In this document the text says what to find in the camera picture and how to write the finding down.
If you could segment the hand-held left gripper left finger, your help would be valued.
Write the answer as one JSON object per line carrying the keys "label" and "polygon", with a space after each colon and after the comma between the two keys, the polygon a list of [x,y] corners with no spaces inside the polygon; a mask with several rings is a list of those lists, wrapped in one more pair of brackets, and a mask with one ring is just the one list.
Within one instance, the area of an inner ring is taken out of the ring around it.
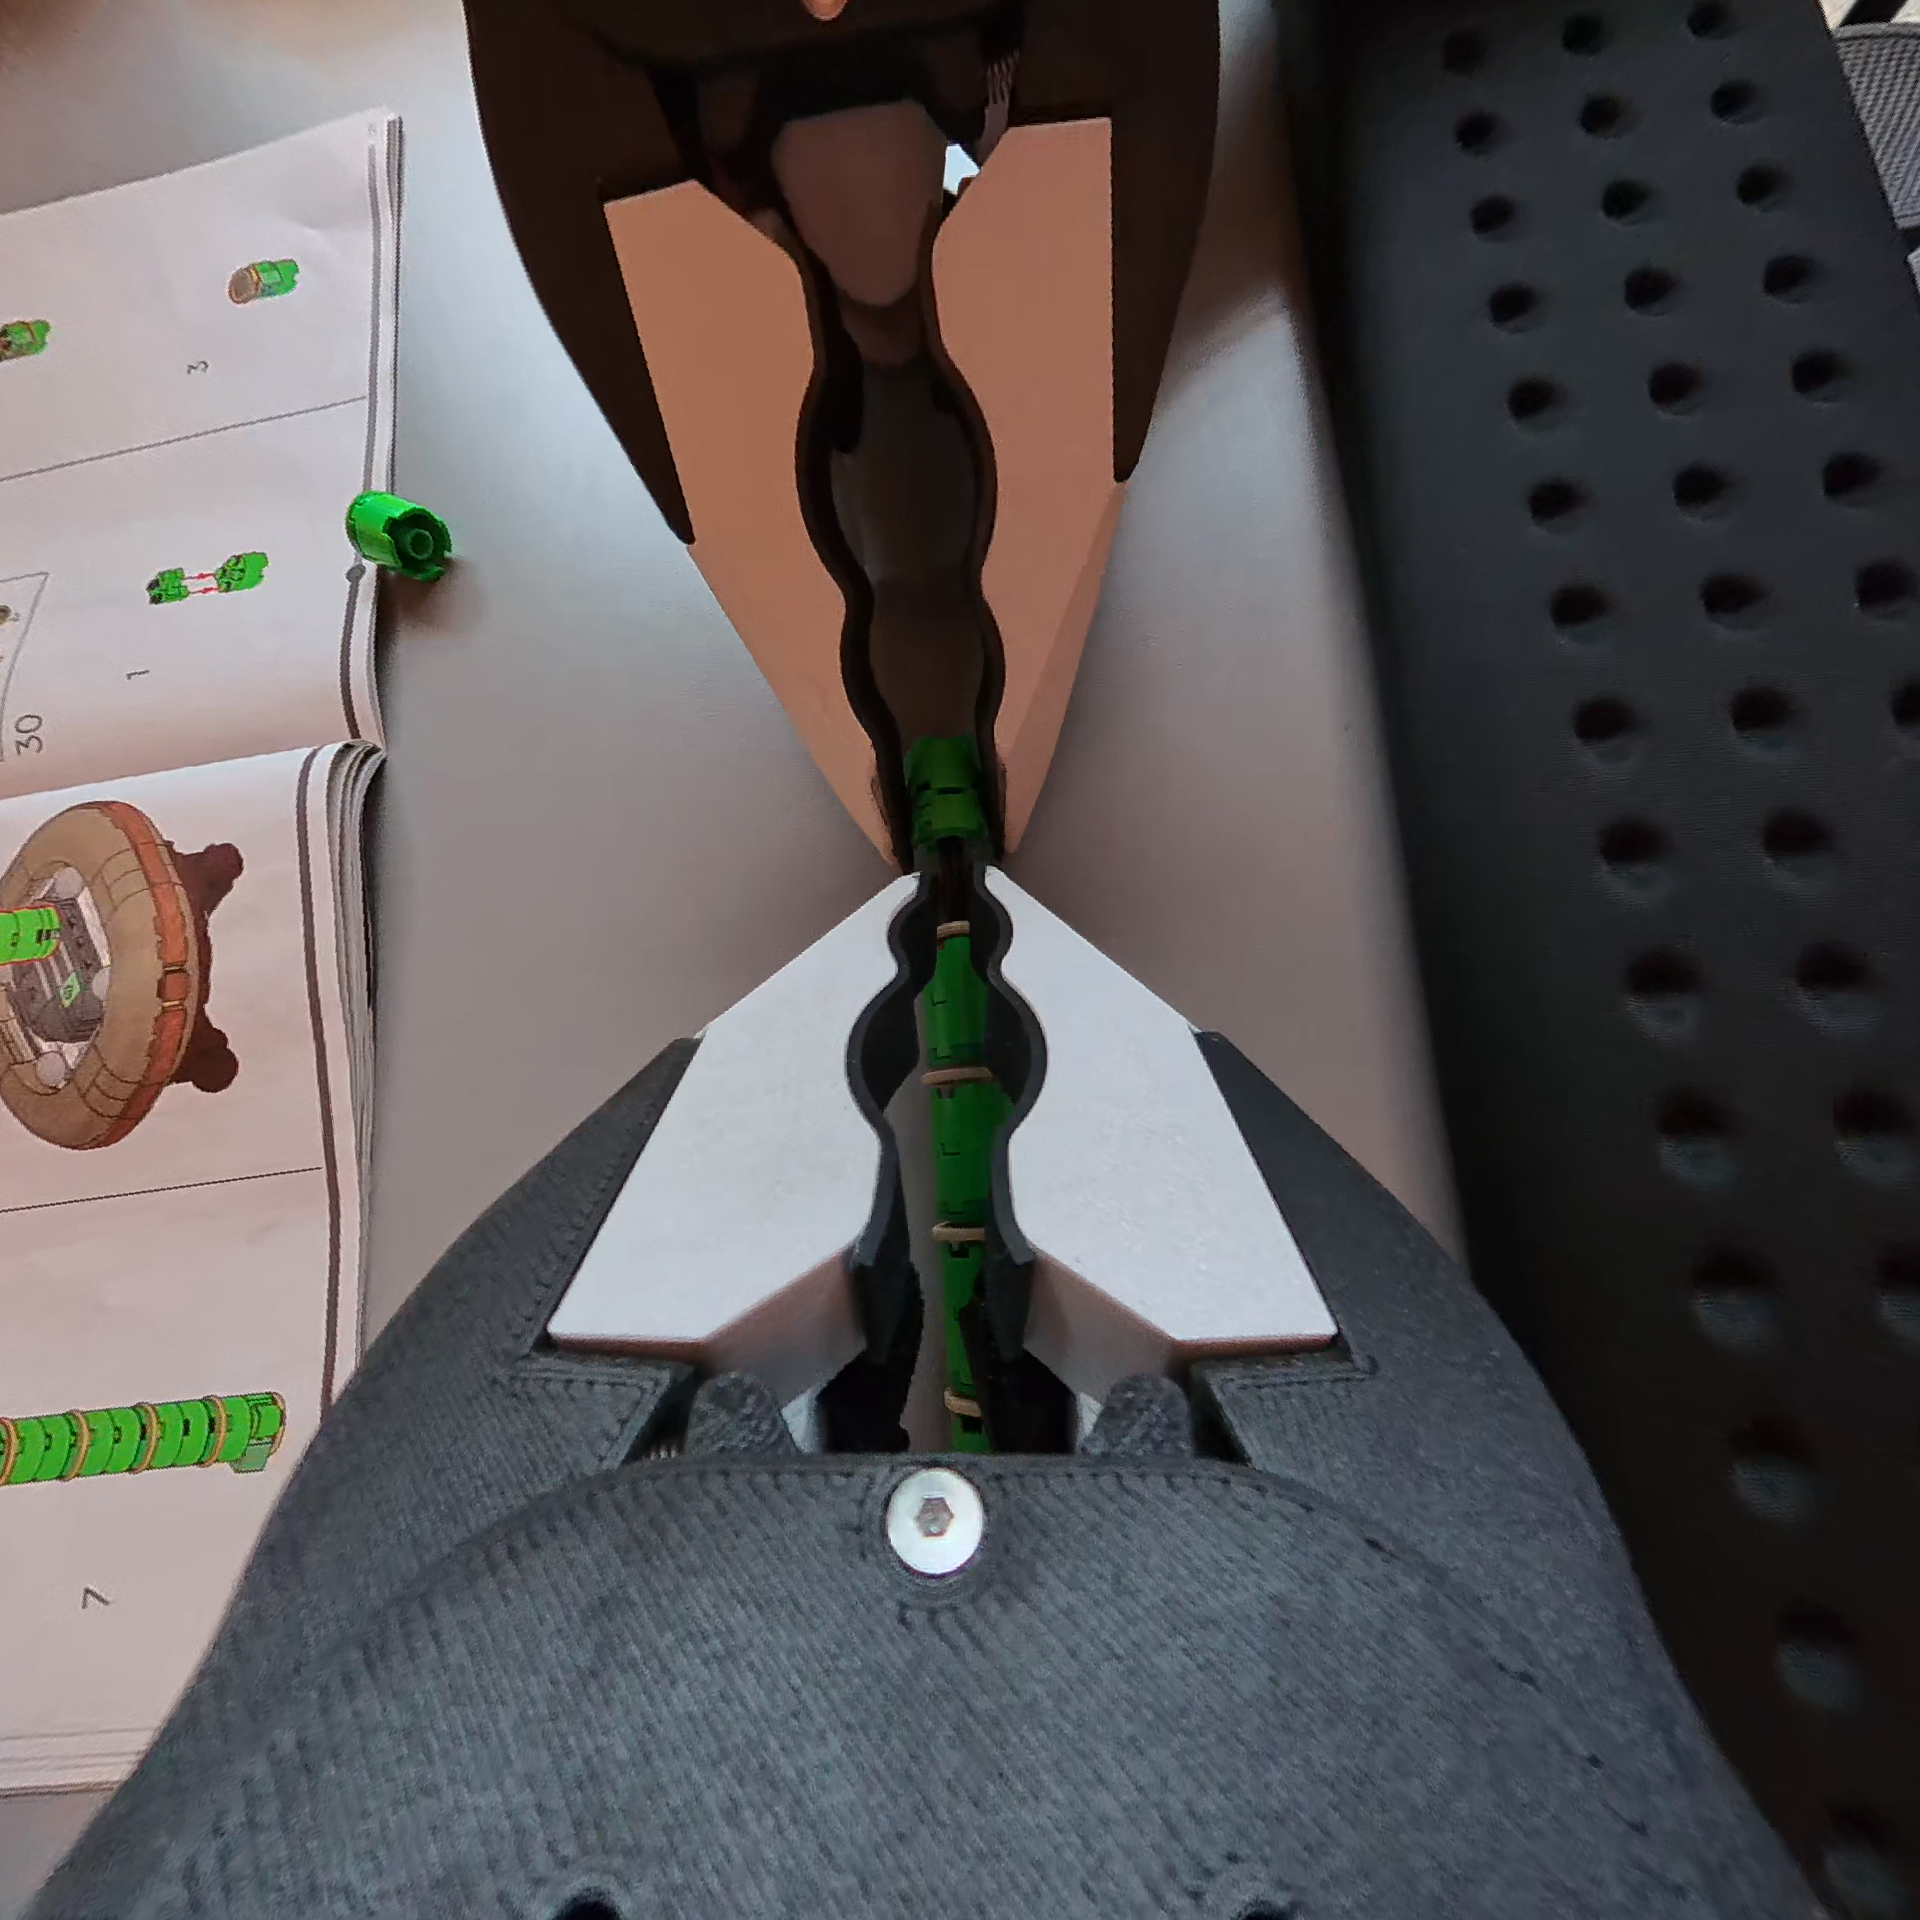
{"label": "hand-held left gripper left finger", "polygon": [[863,1334],[847,1253],[882,1141],[849,1085],[855,1019],[899,958],[889,881],[701,1034],[549,1321],[562,1347],[706,1372],[835,1372]]}

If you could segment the black perforated plastic panel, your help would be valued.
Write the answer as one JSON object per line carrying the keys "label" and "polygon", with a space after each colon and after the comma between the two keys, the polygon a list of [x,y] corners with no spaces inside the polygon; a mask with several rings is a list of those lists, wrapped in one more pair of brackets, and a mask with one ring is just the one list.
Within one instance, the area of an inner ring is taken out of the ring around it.
{"label": "black perforated plastic panel", "polygon": [[1915,1915],[1915,285],[1818,4],[1277,4],[1466,1253]]}

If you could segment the brick model instruction booklet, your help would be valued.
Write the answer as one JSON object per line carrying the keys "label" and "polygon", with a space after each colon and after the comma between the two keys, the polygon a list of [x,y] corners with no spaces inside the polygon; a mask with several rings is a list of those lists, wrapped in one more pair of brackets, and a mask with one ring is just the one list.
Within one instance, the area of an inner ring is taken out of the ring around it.
{"label": "brick model instruction booklet", "polygon": [[398,119],[4,216],[1,1788],[175,1708],[364,1337]]}

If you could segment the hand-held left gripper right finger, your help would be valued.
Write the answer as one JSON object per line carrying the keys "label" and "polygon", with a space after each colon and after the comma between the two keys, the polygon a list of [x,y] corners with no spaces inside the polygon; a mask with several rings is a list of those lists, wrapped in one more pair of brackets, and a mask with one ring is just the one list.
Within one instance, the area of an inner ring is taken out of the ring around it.
{"label": "hand-held left gripper right finger", "polygon": [[1037,1019],[1011,1132],[1031,1245],[1026,1345],[1049,1369],[1182,1369],[1330,1342],[1334,1322],[1195,1029],[997,869],[1007,985]]}

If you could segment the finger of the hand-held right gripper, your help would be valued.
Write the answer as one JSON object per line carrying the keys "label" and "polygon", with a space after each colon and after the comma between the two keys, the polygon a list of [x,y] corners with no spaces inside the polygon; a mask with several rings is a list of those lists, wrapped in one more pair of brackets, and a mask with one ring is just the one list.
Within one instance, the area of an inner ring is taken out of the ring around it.
{"label": "finger of the hand-held right gripper", "polygon": [[1007,131],[941,221],[932,277],[941,343],[991,445],[981,585],[1004,652],[993,738],[1004,838],[1017,846],[1058,744],[1124,492],[1111,121]]}
{"label": "finger of the hand-held right gripper", "polygon": [[799,264],[697,181],[605,206],[690,514],[690,558],[831,793],[891,854],[839,669],[844,596],[803,520],[812,337]]}

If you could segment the grey desk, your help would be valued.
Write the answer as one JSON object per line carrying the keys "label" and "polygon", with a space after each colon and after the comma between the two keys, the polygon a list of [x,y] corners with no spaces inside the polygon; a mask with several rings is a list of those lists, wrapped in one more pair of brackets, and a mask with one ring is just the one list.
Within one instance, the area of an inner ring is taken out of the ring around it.
{"label": "grey desk", "polygon": [[[1221,5],[1212,186],[1011,872],[1224,1034],[1458,1259],[1371,656],[1320,435],[1277,19]],[[889,867],[820,779],[534,300],[460,4],[4,4],[4,207],[404,119],[364,1329]]]}

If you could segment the small green round brick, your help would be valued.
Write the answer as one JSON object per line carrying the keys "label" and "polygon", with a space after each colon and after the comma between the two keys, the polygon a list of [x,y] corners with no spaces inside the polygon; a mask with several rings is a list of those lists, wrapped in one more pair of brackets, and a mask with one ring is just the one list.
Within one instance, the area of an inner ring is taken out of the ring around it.
{"label": "small green round brick", "polygon": [[342,525],[364,561],[419,585],[437,582],[452,559],[442,517],[395,492],[355,495]]}
{"label": "small green round brick", "polygon": [[908,844],[935,851],[943,839],[991,846],[985,778],[968,731],[922,733],[903,755]]}

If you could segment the green brick bamboo stalk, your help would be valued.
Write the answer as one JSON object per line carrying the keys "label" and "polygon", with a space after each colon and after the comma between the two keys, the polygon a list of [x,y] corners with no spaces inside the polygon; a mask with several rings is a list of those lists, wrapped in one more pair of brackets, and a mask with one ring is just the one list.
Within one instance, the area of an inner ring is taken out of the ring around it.
{"label": "green brick bamboo stalk", "polygon": [[925,1071],[933,1146],[933,1247],[938,1253],[943,1372],[941,1403],[954,1452],[988,1452],[985,1401],[967,1347],[964,1316],[985,1266],[990,1141],[1007,1096],[985,1065],[985,979],[970,938],[970,849],[956,835],[938,842],[933,973],[922,993]]}

